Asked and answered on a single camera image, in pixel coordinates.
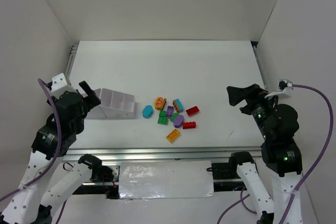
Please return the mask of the green curved lego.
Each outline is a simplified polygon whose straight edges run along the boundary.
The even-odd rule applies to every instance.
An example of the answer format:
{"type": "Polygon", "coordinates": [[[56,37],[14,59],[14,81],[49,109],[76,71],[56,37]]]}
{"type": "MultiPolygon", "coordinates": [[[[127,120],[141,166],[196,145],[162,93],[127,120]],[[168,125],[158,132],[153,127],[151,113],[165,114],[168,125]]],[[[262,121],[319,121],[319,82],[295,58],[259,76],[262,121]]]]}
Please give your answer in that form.
{"type": "Polygon", "coordinates": [[[168,125],[169,120],[166,117],[160,116],[157,122],[161,125],[168,125]]]}

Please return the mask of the teal rounded lego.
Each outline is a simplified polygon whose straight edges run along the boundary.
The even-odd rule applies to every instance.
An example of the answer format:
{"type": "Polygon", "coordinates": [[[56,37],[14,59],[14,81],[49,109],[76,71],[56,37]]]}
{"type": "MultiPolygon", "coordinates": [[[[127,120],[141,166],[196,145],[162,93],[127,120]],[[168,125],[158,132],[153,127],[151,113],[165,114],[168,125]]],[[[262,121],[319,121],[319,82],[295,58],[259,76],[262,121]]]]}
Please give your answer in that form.
{"type": "Polygon", "coordinates": [[[142,110],[142,116],[145,119],[148,119],[152,116],[152,114],[153,114],[153,107],[151,105],[146,105],[142,110]]]}

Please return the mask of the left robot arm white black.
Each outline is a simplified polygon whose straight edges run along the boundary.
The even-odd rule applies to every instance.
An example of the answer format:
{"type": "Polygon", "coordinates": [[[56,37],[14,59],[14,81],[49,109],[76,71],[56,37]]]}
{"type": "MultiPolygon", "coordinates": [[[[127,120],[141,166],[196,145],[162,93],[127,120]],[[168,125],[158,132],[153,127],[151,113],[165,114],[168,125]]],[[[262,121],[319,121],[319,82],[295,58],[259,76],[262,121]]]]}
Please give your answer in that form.
{"type": "Polygon", "coordinates": [[[50,180],[63,162],[69,147],[84,130],[88,112],[101,101],[82,81],[80,94],[65,78],[45,83],[38,80],[53,112],[41,127],[32,144],[27,169],[17,189],[3,196],[10,198],[1,212],[1,223],[52,223],[56,212],[63,212],[68,198],[86,181],[113,180],[113,171],[98,157],[85,154],[52,188],[50,180]]]}

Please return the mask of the yellow lego brick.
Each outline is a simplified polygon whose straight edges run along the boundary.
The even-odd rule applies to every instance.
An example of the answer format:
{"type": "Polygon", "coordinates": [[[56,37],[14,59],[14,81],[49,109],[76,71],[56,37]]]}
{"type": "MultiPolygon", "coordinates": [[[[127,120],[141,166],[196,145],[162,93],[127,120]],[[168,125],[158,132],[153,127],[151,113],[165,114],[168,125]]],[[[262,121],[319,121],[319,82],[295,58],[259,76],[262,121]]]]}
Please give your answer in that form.
{"type": "Polygon", "coordinates": [[[168,134],[168,136],[166,137],[166,139],[170,143],[173,143],[179,136],[180,136],[179,130],[174,129],[171,133],[168,134]]]}

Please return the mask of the brown teal lego brick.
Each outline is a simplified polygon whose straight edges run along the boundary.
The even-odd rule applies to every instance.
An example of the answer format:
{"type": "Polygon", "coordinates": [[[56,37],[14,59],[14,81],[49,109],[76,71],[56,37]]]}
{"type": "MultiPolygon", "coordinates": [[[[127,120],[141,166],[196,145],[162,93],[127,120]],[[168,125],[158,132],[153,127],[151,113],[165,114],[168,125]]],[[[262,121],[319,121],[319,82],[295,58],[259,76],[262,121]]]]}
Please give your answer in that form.
{"type": "Polygon", "coordinates": [[[178,113],[183,112],[184,108],[179,99],[173,100],[173,106],[178,113]]]}

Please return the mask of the green square lego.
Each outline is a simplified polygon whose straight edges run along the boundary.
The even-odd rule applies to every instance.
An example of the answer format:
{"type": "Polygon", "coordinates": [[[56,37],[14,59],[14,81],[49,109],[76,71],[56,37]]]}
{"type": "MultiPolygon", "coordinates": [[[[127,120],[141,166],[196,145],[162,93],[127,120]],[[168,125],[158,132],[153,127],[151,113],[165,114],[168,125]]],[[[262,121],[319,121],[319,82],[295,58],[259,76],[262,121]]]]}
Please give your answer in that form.
{"type": "Polygon", "coordinates": [[[159,117],[166,117],[166,111],[161,110],[161,111],[159,112],[159,117]]]}

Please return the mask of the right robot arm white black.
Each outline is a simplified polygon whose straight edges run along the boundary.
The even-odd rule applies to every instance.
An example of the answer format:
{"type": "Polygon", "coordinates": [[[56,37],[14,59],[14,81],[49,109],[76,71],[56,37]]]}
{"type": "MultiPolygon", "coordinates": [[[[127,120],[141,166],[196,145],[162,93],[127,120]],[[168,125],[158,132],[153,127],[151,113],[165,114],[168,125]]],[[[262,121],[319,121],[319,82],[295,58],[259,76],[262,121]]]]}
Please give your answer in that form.
{"type": "Polygon", "coordinates": [[[241,113],[251,115],[262,134],[261,155],[270,170],[273,194],[265,188],[257,166],[248,152],[233,153],[229,163],[243,180],[256,208],[258,223],[302,223],[300,193],[295,191],[302,178],[302,156],[293,137],[299,130],[298,113],[278,103],[278,95],[259,85],[246,88],[228,86],[231,106],[242,101],[241,113]]]}

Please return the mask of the aluminium front rail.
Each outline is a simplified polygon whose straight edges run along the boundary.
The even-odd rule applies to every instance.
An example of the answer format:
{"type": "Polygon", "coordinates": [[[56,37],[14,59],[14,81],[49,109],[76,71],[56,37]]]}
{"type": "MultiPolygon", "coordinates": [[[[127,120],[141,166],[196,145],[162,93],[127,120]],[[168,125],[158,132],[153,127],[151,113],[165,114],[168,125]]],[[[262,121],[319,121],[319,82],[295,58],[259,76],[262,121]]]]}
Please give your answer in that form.
{"type": "Polygon", "coordinates": [[[126,148],[126,149],[71,149],[64,161],[76,161],[85,154],[103,161],[161,161],[182,159],[221,159],[234,152],[249,152],[253,157],[261,157],[259,147],[179,147],[179,148],[126,148]]]}

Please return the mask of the silver foil tape panel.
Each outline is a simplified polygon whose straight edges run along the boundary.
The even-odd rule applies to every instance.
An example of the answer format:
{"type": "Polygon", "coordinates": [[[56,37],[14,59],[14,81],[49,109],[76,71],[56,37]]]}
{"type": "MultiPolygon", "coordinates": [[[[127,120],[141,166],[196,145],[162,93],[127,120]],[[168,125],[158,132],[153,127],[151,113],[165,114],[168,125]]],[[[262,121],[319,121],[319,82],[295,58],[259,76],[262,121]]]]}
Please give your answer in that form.
{"type": "Polygon", "coordinates": [[[210,161],[122,163],[121,199],[205,198],[214,196],[210,161]]]}

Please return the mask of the white divided container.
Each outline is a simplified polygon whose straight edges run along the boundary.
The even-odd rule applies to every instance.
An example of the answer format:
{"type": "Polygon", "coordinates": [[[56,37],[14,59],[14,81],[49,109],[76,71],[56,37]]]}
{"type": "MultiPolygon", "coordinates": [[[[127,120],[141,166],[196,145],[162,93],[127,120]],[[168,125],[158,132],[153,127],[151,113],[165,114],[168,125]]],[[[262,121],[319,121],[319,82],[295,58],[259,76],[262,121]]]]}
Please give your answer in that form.
{"type": "Polygon", "coordinates": [[[110,89],[96,89],[95,94],[101,101],[94,107],[86,119],[134,119],[136,102],[131,94],[110,89]]]}

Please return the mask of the brown long lego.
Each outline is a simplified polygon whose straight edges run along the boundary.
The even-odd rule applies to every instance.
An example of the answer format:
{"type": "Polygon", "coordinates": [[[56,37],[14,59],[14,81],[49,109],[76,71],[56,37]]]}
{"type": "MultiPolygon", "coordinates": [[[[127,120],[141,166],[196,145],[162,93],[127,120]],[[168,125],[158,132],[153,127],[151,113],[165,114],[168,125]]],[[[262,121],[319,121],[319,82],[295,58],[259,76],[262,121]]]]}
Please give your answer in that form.
{"type": "Polygon", "coordinates": [[[162,104],[160,106],[160,110],[163,110],[166,105],[166,98],[163,99],[162,104]]]}

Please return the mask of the purple flat lego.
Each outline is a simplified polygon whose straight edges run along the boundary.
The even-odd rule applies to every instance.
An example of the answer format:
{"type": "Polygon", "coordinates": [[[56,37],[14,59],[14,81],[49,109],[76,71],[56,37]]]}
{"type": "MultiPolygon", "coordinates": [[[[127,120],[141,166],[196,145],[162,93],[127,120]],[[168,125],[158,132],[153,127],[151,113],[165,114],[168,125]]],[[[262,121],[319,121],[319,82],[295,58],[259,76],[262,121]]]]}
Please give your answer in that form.
{"type": "Polygon", "coordinates": [[[166,117],[167,118],[170,118],[174,113],[174,106],[168,106],[167,109],[166,109],[166,117]]]}

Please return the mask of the lilac rounded lego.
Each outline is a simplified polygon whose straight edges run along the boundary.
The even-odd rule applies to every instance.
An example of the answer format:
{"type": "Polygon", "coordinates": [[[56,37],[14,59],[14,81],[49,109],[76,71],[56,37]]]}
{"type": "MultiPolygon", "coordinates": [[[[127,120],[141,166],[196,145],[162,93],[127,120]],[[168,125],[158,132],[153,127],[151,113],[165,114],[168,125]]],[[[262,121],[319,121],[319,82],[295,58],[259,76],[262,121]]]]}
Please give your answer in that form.
{"type": "Polygon", "coordinates": [[[176,116],[176,118],[173,121],[173,125],[176,128],[179,128],[184,122],[184,116],[179,114],[178,116],[176,116]]]}

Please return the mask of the green rounded lego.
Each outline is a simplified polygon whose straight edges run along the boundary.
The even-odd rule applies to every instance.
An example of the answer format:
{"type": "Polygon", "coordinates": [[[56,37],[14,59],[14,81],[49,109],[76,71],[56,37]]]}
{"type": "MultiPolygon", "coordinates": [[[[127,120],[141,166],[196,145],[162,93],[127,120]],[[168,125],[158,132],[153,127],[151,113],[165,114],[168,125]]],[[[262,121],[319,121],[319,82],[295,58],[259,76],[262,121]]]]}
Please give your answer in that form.
{"type": "Polygon", "coordinates": [[[174,120],[176,119],[176,117],[179,115],[179,113],[173,113],[173,115],[170,117],[170,121],[174,122],[174,120]]]}

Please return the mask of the red lego brick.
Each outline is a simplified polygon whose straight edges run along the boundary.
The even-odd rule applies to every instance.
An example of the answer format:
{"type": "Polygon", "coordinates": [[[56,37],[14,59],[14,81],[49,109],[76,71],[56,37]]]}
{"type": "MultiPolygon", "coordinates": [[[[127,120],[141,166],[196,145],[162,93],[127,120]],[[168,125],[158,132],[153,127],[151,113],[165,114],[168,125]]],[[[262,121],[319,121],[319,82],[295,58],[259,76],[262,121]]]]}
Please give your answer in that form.
{"type": "Polygon", "coordinates": [[[196,122],[183,122],[183,129],[194,129],[196,128],[196,122]]]}
{"type": "Polygon", "coordinates": [[[197,106],[191,107],[186,110],[188,116],[196,115],[199,112],[199,108],[197,106]]]}

